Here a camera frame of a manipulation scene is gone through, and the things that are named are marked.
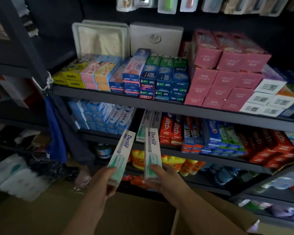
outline yellow detergent bottle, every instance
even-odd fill
[[[170,165],[174,170],[176,170],[176,172],[179,172],[186,159],[168,155],[161,155],[161,161]]]
[[[145,152],[141,150],[132,150],[133,166],[137,169],[144,170],[145,167]]]

